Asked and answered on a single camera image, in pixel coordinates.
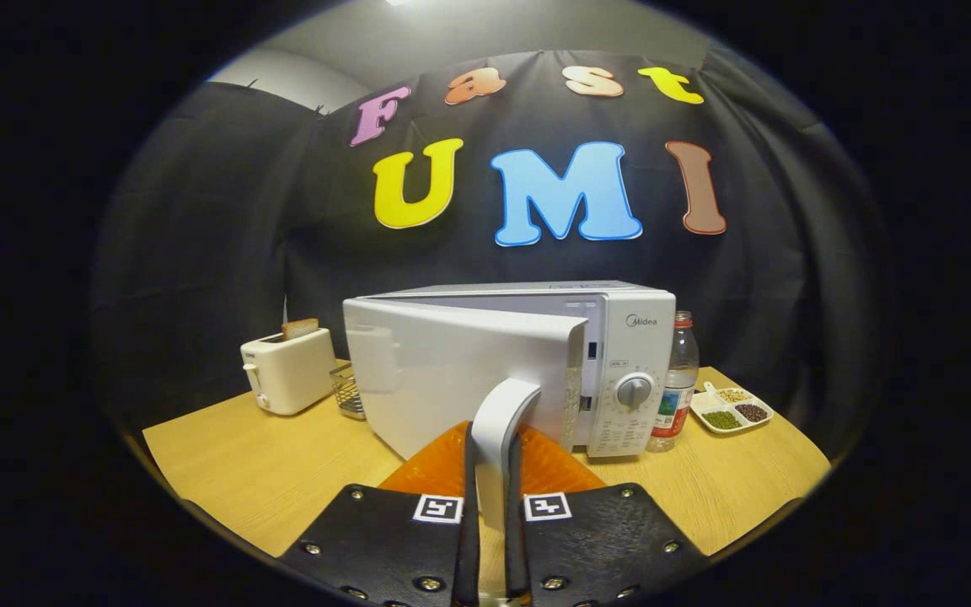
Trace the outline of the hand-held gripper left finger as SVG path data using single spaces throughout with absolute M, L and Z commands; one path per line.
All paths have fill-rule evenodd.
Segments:
M 348 484 L 280 556 L 283 572 L 354 606 L 479 603 L 471 423 L 405 462 L 388 487 Z

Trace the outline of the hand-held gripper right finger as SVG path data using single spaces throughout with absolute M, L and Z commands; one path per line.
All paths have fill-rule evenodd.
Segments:
M 650 606 L 709 557 L 643 486 L 608 485 L 521 427 L 509 449 L 507 588 L 527 606 Z

